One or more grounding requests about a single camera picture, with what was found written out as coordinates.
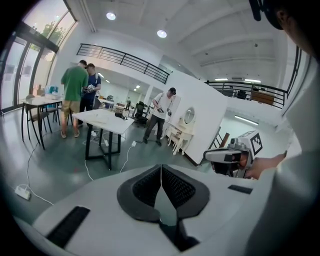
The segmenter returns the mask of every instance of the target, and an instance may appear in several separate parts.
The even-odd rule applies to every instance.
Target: white wall
[[[235,113],[226,111],[221,122],[220,136],[223,138],[229,133],[228,143],[232,138],[238,137],[246,132],[258,130],[262,142],[262,150],[257,154],[260,158],[272,158],[278,154],[284,153],[288,149],[290,133],[286,131],[276,132],[271,125],[259,122],[259,125],[250,124],[235,118]]]
[[[177,124],[187,109],[194,107],[196,115],[194,136],[185,153],[198,164],[219,129],[227,109],[227,97],[204,82],[180,71],[175,71],[169,76],[163,91],[166,92],[171,87],[175,87],[181,101],[170,123]]]
[[[101,81],[100,95],[107,98],[109,95],[113,96],[114,103],[126,104],[129,89],[118,85]]]

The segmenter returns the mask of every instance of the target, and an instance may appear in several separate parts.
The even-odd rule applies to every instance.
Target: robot
[[[244,178],[262,149],[259,133],[252,130],[232,138],[227,147],[205,151],[203,158],[211,162],[212,168],[218,174]]]

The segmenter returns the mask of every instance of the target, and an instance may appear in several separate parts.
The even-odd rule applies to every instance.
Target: khaki shorts
[[[64,118],[68,118],[70,112],[79,113],[80,111],[80,101],[64,100],[62,102],[61,111],[64,113]]]

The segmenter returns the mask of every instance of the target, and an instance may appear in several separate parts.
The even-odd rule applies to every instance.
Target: ceiling
[[[143,28],[153,37],[157,30],[165,30],[165,40],[185,49],[209,80],[241,76],[277,84],[275,29],[264,15],[260,22],[254,20],[249,0],[86,2],[97,28],[108,29],[118,23],[121,30],[127,24],[131,30]],[[116,20],[108,20],[108,12],[115,13]]]

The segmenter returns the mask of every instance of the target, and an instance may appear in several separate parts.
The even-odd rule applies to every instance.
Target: gray floor
[[[80,128],[80,136],[73,137],[71,126],[68,127],[66,139],[60,136],[60,126],[50,123],[53,133],[47,133],[43,137],[45,149],[37,144],[37,139],[30,124],[31,140],[28,139],[26,120],[24,120],[24,142],[21,137],[21,110],[12,111],[0,119],[0,164],[1,164],[1,187],[12,214],[25,220],[29,224],[45,210],[50,204],[31,196],[29,201],[17,196],[14,188],[19,184],[27,183],[27,165],[30,154],[35,148],[29,161],[29,179],[32,190],[39,196],[52,202],[53,204],[70,193],[91,182],[85,167],[85,145],[83,142],[87,138],[87,126]],[[121,154],[112,156],[112,170],[108,170],[102,159],[88,160],[86,162],[91,177],[96,180],[102,177],[115,175],[127,160],[127,151],[133,141],[141,141],[145,129],[133,124],[125,133],[125,141],[121,143]],[[166,139],[159,147],[155,142],[155,136],[151,135],[148,144],[139,144],[129,151],[129,160],[123,172],[154,164],[174,164],[200,172],[210,172],[211,166],[205,162],[202,166],[195,167],[189,160],[182,156],[172,154],[172,146],[167,147]],[[98,151],[98,144],[90,144],[90,153]],[[160,210],[162,220],[170,225],[172,223],[174,209],[168,206],[169,199],[164,191],[160,190],[157,196],[156,208]]]

